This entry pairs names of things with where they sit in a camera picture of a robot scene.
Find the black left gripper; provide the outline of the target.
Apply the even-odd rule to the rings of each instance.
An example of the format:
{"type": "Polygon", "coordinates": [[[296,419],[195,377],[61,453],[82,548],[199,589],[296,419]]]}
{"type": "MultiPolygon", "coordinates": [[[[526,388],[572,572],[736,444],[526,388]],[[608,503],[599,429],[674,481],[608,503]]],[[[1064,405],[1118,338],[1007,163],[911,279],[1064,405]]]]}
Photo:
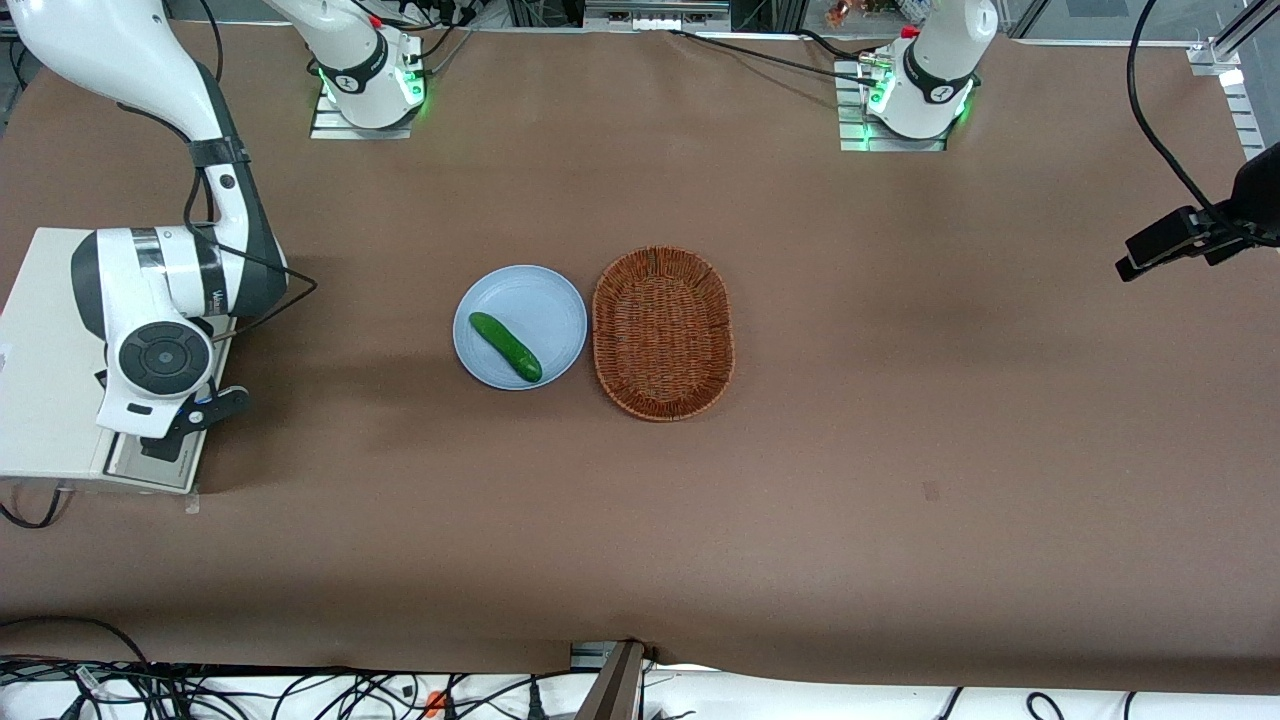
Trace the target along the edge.
{"type": "MultiPolygon", "coordinates": [[[[1279,240],[1279,143],[1249,159],[1235,174],[1233,220],[1266,241],[1279,240]]],[[[1203,259],[1216,266],[1247,250],[1247,238],[1211,234],[1204,240],[1203,259]]]]}

